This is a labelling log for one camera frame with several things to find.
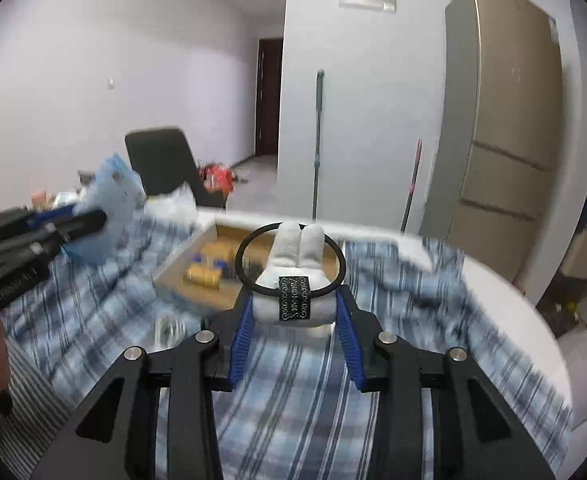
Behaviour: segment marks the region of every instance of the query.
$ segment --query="black chair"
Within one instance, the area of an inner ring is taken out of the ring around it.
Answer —
[[[129,162],[140,174],[147,196],[169,194],[189,184],[197,206],[224,209],[227,199],[220,190],[205,189],[185,134],[179,128],[137,130],[125,136]]]

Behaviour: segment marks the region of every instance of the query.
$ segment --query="plush bunny ear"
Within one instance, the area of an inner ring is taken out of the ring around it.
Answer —
[[[301,231],[296,222],[283,222],[276,232],[267,267],[297,267]]]
[[[308,269],[322,268],[325,232],[318,224],[307,225],[300,238],[299,266]]]

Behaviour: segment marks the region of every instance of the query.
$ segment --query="wooden door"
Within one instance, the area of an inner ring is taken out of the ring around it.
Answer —
[[[283,39],[260,40],[256,95],[256,155],[278,154]]]

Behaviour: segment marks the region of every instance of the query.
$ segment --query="blue gripper pad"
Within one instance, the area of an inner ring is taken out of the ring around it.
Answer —
[[[242,380],[245,363],[250,353],[251,335],[256,322],[253,318],[253,297],[250,296],[238,322],[238,328],[232,341],[232,358],[229,363],[229,382],[235,388]]]
[[[351,314],[339,290],[336,291],[336,329],[340,345],[345,355],[349,378],[359,390],[365,387],[365,369],[363,367],[363,348],[351,320]]]

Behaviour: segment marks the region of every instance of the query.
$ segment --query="cardboard box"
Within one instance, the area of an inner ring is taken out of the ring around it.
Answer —
[[[233,267],[238,247],[251,232],[244,228],[216,223],[200,234],[190,237],[154,272],[153,279],[158,296],[199,316],[208,316],[234,307],[242,287],[237,278],[223,278],[220,287],[216,289],[186,281],[184,274],[196,255],[201,253],[214,259],[229,259],[230,266]],[[275,233],[276,231],[264,233],[253,240],[245,251],[244,261],[250,260],[264,268]],[[330,281],[336,278],[337,257],[327,245],[323,254],[323,269]]]

